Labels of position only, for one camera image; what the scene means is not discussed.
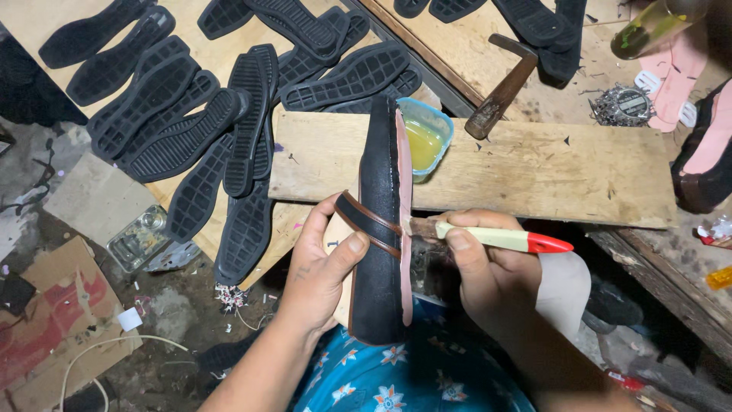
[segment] paintbrush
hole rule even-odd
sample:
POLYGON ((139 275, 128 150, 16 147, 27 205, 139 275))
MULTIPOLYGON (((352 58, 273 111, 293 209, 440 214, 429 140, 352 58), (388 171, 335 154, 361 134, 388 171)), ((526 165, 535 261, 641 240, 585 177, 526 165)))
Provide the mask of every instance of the paintbrush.
MULTIPOLYGON (((453 226, 446 221, 424 218, 411 218, 404 222, 408 235, 419 235, 423 238, 444 239, 453 226)), ((460 227, 470 232, 484 245, 503 249, 527 251, 530 253, 562 253, 571 251, 574 246, 559 239, 523 230, 490 229, 487 227, 460 227)))

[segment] pink insole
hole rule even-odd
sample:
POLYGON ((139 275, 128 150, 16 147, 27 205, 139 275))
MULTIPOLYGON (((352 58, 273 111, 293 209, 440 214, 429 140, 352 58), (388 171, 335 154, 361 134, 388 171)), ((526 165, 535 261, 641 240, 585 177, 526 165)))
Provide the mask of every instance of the pink insole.
MULTIPOLYGON (((397 151, 399 152, 399 225, 411 217, 411 153, 409 152, 409 137, 402 118, 402 111, 397 109, 397 151)), ((412 300, 411 282, 409 281, 409 264, 411 262, 411 236, 402 234, 402 262, 401 284, 402 284, 402 308, 404 313, 402 321, 404 325, 411 325, 412 300)))
POLYGON ((664 133, 676 128, 681 106, 689 98, 696 79, 706 66, 706 51, 706 27, 702 24, 684 30, 673 39, 671 69, 654 101, 654 108, 661 122, 649 122, 650 126, 664 133))
POLYGON ((732 81, 727 83, 715 99, 712 112, 712 124, 684 165, 683 173, 704 173, 720 161, 732 136, 732 81))
MULTIPOLYGON (((664 42, 660 44, 654 50, 639 57, 638 61, 640 62, 641 69, 653 73, 661 80, 661 84, 663 85, 663 79, 666 79, 668 71, 671 69, 671 43, 664 42)), ((653 93, 649 93, 648 98, 651 101, 655 100, 660 90, 661 88, 659 87, 653 93)))

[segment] fingernail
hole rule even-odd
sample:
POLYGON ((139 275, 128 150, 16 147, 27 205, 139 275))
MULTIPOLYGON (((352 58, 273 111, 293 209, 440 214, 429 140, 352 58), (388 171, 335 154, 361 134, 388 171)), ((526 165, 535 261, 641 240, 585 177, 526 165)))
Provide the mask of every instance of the fingernail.
POLYGON ((447 244, 456 251, 467 249, 470 247, 470 243, 468 242, 468 239, 465 237, 465 235, 456 230, 450 230, 445 236, 445 240, 447 240, 447 244))
POLYGON ((356 232, 351 236, 348 236, 348 247, 351 248, 354 253, 359 253, 366 245, 365 241, 362 239, 365 237, 366 235, 363 235, 361 232, 356 232))

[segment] glass jar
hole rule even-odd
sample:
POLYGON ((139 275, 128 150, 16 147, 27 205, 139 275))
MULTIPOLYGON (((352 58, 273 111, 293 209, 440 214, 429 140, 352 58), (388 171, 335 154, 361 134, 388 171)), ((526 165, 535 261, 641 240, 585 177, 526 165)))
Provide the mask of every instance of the glass jar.
POLYGON ((613 38, 610 49, 631 60, 701 20, 709 0, 656 0, 613 38))

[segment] cardboard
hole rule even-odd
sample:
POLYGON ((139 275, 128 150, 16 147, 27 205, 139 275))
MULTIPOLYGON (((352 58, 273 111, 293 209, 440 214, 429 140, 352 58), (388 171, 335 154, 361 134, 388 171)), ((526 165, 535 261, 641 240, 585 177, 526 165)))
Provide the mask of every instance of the cardboard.
MULTIPOLYGON (((77 236, 40 257, 22 275, 38 289, 26 317, 0 312, 0 411, 52 408, 66 368, 80 352, 96 342, 138 335, 119 325, 117 315, 124 308, 90 250, 77 236)), ((128 339, 90 350, 74 364, 66 395, 141 344, 139 338, 128 339)))
POLYGON ((122 170, 87 152, 43 208, 100 246, 157 200, 122 170))

